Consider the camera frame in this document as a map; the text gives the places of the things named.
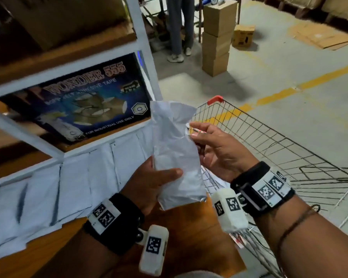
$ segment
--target hand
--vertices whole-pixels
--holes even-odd
[[[136,169],[120,193],[137,205],[146,216],[155,206],[161,186],[182,175],[183,171],[179,168],[155,170],[151,156]]]
[[[201,165],[222,180],[231,182],[259,161],[232,135],[210,123],[190,122],[192,128],[206,133],[194,132],[191,139],[199,148]]]

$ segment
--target white sneaker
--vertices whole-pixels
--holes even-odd
[[[192,49],[191,48],[186,48],[184,53],[185,53],[186,56],[190,56],[192,54]]]
[[[172,55],[169,55],[167,57],[167,60],[168,62],[177,62],[177,63],[181,63],[184,61],[184,57],[179,54],[179,55],[176,55],[176,54],[172,54]]]

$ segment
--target gray floor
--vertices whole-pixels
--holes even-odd
[[[241,24],[256,25],[248,51],[231,47],[227,72],[201,69],[201,45],[184,63],[153,54],[165,100],[199,106],[221,95],[236,107],[340,167],[348,167],[348,46],[319,50],[287,35],[291,14],[242,0]],[[348,233],[348,222],[343,230]]]

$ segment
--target hexagon logo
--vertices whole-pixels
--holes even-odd
[[[148,108],[145,103],[135,103],[131,110],[135,115],[143,115],[148,110]]]

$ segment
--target wire mesh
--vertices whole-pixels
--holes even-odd
[[[233,135],[260,161],[287,176],[307,204],[319,204],[320,214],[338,227],[347,222],[348,168],[335,166],[227,101],[201,105],[192,120],[214,124]],[[206,169],[203,177],[210,194],[223,186]],[[250,222],[249,230],[234,235],[247,240],[251,252],[273,275],[283,277],[266,241],[252,225],[252,218]]]

